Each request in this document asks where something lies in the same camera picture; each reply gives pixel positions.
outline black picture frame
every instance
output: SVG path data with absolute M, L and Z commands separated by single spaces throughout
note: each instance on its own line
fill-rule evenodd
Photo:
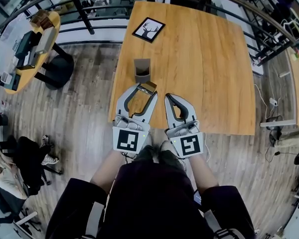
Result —
M 148 37 L 144 37 L 144 36 L 142 36 L 142 35 L 136 34 L 136 32 L 137 32 L 141 27 L 143 27 L 143 25 L 145 24 L 145 22 L 146 22 L 148 19 L 151 20 L 151 21 L 157 22 L 158 24 L 161 24 L 160 29 L 156 32 L 156 34 L 153 36 L 153 38 L 148 38 Z M 155 20 L 155 19 L 152 19 L 152 18 L 150 18 L 150 17 L 147 17 L 147 18 L 144 19 L 143 22 L 142 22 L 142 23 L 135 29 L 135 31 L 132 33 L 132 35 L 133 35 L 133 36 L 136 36 L 136 37 L 138 37 L 138 38 L 140 38 L 140 39 L 142 39 L 142 40 L 144 40 L 144 41 L 147 41 L 147 42 L 152 43 L 152 42 L 156 39 L 156 37 L 158 36 L 158 34 L 161 32 L 161 30 L 162 30 L 164 27 L 165 27 L 165 24 L 164 24 L 164 23 L 159 22 L 159 21 L 157 21 L 157 20 Z

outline trash can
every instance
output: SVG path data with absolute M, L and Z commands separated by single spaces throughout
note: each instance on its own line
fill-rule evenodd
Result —
M 0 114 L 0 126 L 8 125 L 8 117 L 5 114 Z

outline hand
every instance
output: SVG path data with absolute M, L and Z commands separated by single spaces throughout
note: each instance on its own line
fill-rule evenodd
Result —
M 16 165 L 13 165 L 11 167 L 11 173 L 13 174 L 13 176 L 15 176 L 18 173 L 18 167 Z

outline railing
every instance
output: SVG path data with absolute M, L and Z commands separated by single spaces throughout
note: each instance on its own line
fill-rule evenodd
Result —
M 28 18 L 29 19 L 32 18 L 33 14 L 30 15 L 28 13 L 28 10 L 33 6 L 38 6 L 38 4 L 43 1 L 45 0 L 32 0 L 28 4 L 21 7 L 19 10 L 13 13 L 9 18 L 7 18 L 2 24 L 0 24 L 0 32 L 2 32 L 4 28 L 7 26 L 7 24 L 10 23 L 12 20 L 14 20 L 21 13 L 27 12 L 26 15 L 28 16 Z M 61 5 L 74 3 L 76 10 L 60 13 L 60 16 L 64 17 L 65 15 L 76 13 L 79 14 L 79 18 L 71 19 L 71 20 L 62 20 L 61 25 L 82 21 L 84 22 L 85 27 L 74 27 L 74 28 L 64 29 L 61 30 L 60 33 L 86 29 L 89 31 L 90 34 L 94 34 L 95 33 L 94 29 L 126 28 L 126 26 L 121 26 L 121 25 L 92 26 L 91 22 L 95 20 L 102 20 L 102 19 L 118 19 L 118 18 L 129 19 L 130 18 L 129 10 L 133 9 L 133 5 L 134 5 L 134 3 L 132 3 L 127 5 L 112 4 L 112 5 L 98 5 L 98 6 L 83 7 L 81 1 L 82 0 L 66 0 L 66 1 L 59 2 L 57 4 L 53 4 L 52 6 L 49 6 L 47 8 L 44 8 L 45 10 L 54 10 L 55 8 Z M 251 3 L 245 0 L 229 0 L 229 1 L 232 1 L 238 4 L 239 6 L 241 6 L 245 10 L 247 16 L 251 14 L 254 17 L 259 17 L 267 24 L 273 26 L 277 30 L 277 33 L 280 33 L 281 35 L 279 39 L 275 38 L 275 36 L 273 36 L 271 33 L 266 32 L 262 28 L 262 26 L 259 25 L 257 20 L 255 22 L 252 22 L 250 18 L 245 19 L 241 16 L 234 14 L 233 12 L 215 6 L 213 3 L 210 2 L 210 0 L 180 0 L 180 1 L 189 1 L 192 4 L 196 5 L 196 9 L 203 10 L 206 12 L 210 12 L 210 9 L 223 12 L 226 15 L 235 17 L 236 19 L 251 26 L 254 34 L 247 33 L 245 31 L 244 34 L 248 38 L 251 38 L 256 41 L 257 47 L 254 47 L 253 45 L 250 44 L 247 44 L 247 46 L 248 48 L 256 52 L 256 54 L 250 54 L 250 57 L 257 65 L 264 64 L 265 62 L 269 61 L 271 58 L 275 57 L 280 52 L 282 52 L 287 47 L 291 46 L 293 43 L 296 42 L 295 38 L 288 31 L 286 31 L 278 22 L 274 21 L 268 14 L 261 11 L 256 6 L 252 5 Z M 87 15 L 87 11 L 90 10 L 111 9 L 111 8 L 123 8 L 126 10 L 126 13 L 124 15 L 112 14 L 112 15 L 104 15 L 104 16 L 97 15 L 94 17 L 88 17 Z

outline framed picture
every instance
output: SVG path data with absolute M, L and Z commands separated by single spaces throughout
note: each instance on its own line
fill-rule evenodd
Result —
M 152 43 L 164 26 L 164 23 L 147 17 L 132 35 Z

